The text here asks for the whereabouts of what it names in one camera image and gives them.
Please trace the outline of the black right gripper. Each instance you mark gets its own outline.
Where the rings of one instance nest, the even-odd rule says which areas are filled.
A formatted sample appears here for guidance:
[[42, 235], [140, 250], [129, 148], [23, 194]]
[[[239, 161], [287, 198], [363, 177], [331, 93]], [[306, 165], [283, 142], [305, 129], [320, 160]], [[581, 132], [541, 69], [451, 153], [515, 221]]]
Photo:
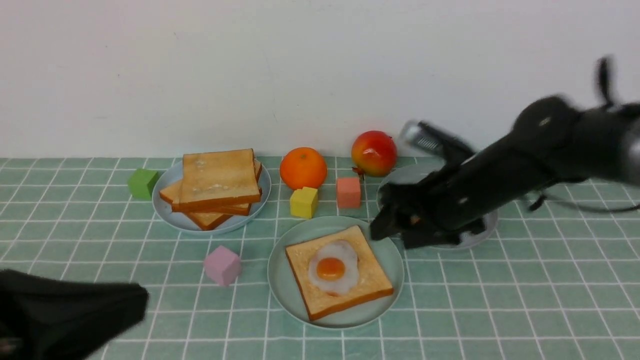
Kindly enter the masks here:
[[485, 216], [515, 199], [515, 151], [492, 145], [462, 163], [446, 162], [416, 182], [388, 180], [372, 240], [398, 235], [408, 249], [457, 246], [463, 234], [487, 230]]

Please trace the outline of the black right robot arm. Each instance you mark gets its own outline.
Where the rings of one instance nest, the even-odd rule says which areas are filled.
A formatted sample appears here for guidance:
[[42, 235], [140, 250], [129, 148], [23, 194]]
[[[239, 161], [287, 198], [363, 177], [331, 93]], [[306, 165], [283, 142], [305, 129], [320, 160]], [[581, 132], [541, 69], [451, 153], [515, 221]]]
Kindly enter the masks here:
[[500, 207], [519, 200], [534, 212], [557, 184], [594, 178], [638, 186], [639, 103], [617, 103], [610, 60], [601, 57], [595, 73], [601, 105], [582, 110], [562, 96], [540, 98], [478, 152], [427, 121], [407, 121], [402, 141], [444, 164], [412, 183], [401, 171], [386, 178], [370, 239], [398, 236], [406, 249], [471, 248], [494, 230]]

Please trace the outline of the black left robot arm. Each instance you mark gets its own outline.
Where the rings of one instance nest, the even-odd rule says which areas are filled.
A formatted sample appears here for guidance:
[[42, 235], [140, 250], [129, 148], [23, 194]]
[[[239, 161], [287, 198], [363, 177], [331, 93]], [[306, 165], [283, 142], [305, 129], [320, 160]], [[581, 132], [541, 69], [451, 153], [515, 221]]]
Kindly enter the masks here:
[[137, 283], [54, 280], [3, 269], [3, 360], [85, 360], [144, 321], [149, 292]]

